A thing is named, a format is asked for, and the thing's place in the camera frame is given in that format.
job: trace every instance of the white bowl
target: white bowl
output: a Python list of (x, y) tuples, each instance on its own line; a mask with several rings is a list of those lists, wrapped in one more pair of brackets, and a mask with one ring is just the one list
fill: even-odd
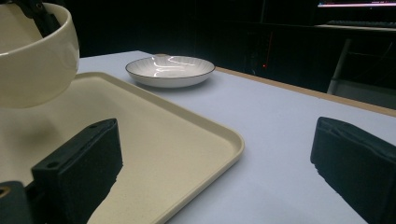
[(205, 81), (215, 65), (192, 57), (157, 56), (128, 63), (125, 68), (134, 80), (145, 85), (178, 88)]
[(44, 4), (61, 27), (41, 37), (16, 4), (0, 5), (0, 107), (30, 107), (61, 94), (78, 70), (78, 39), (70, 12)]

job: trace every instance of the illuminated screen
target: illuminated screen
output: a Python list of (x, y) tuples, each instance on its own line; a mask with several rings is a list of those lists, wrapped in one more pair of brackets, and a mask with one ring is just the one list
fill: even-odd
[(396, 1), (320, 0), (318, 7), (395, 7)]

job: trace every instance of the tabletop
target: tabletop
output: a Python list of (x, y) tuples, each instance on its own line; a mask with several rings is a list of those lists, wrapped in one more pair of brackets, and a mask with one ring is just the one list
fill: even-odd
[(135, 83), (126, 64), (150, 56), (130, 51), (82, 58), (78, 72), (130, 82), (235, 130), (246, 144), (240, 161), (169, 223), (365, 223), (309, 160), (316, 122), (340, 119), (396, 145), (395, 111), (222, 68), (186, 88)]

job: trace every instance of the bowl rim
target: bowl rim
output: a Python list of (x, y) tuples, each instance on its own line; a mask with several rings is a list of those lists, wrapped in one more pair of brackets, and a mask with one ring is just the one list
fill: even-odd
[[(131, 72), (131, 71), (128, 70), (128, 66), (129, 66), (130, 64), (132, 64), (132, 63), (138, 63), (139, 61), (147, 60), (147, 59), (150, 59), (150, 58), (166, 58), (166, 57), (183, 57), (183, 58), (198, 59), (198, 60), (204, 61), (204, 62), (206, 62), (206, 63), (212, 64), (212, 65), (213, 65), (213, 69), (211, 69), (211, 70), (208, 71), (208, 72), (202, 73), (202, 74), (200, 74), (200, 75), (191, 76), (191, 77), (148, 77), (148, 76), (143, 76), (143, 75), (140, 75), (140, 74), (137, 74), (137, 73), (133, 73), (133, 72)], [(216, 66), (215, 66), (212, 62), (210, 62), (210, 61), (207, 61), (207, 60), (204, 60), (204, 59), (200, 59), (200, 58), (190, 57), (190, 56), (177, 56), (177, 55), (163, 55), (163, 56), (155, 56), (155, 55), (154, 55), (154, 56), (151, 56), (151, 57), (142, 58), (142, 59), (138, 59), (138, 60), (132, 61), (132, 62), (127, 63), (127, 64), (125, 65), (125, 70), (126, 70), (129, 74), (132, 74), (132, 75), (138, 76), (138, 77), (153, 78), (153, 79), (180, 79), (180, 78), (201, 77), (201, 76), (205, 76), (205, 75), (208, 75), (208, 74), (212, 73), (215, 69), (216, 69)]]
[(22, 47), (20, 47), (20, 48), (12, 49), (12, 50), (9, 50), (9, 51), (7, 51), (7, 52), (2, 52), (2, 53), (0, 53), (0, 55), (5, 55), (5, 56), (7, 56), (7, 55), (14, 54), (14, 53), (18, 53), (18, 52), (20, 52), (20, 51), (23, 51), (23, 50), (26, 50), (26, 49), (29, 49), (29, 48), (33, 48), (33, 47), (35, 47), (35, 46), (37, 46), (37, 45), (41, 45), (42, 43), (48, 41), (48, 40), (49, 40), (50, 38), (52, 38), (53, 36), (59, 34), (59, 33), (61, 32), (61, 30), (62, 30), (66, 25), (68, 25), (68, 23), (70, 23), (70, 22), (72, 21), (72, 15), (71, 15), (70, 11), (69, 11), (67, 8), (61, 7), (61, 6), (56, 5), (56, 4), (51, 4), (51, 3), (43, 3), (43, 4), (44, 4), (44, 7), (46, 7), (47, 5), (50, 5), (51, 7), (58, 7), (58, 8), (60, 8), (60, 9), (64, 10), (64, 11), (66, 12), (66, 14), (67, 14), (67, 18), (66, 18), (66, 21), (64, 22), (64, 24), (62, 24), (61, 27), (59, 27), (56, 31), (54, 31), (52, 34), (47, 35), (46, 37), (43, 37), (43, 38), (41, 38), (41, 39), (39, 39), (39, 40), (37, 40), (37, 41), (35, 41), (35, 42), (32, 42), (32, 43), (30, 43), (30, 44), (28, 44), (28, 45), (25, 45), (25, 46), (22, 46)]

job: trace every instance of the tray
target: tray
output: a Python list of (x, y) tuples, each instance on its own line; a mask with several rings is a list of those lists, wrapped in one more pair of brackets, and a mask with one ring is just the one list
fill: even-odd
[(0, 182), (30, 183), (30, 168), (84, 127), (119, 122), (124, 166), (89, 223), (163, 223), (225, 172), (242, 137), (103, 73), (77, 75), (58, 98), (0, 109)]

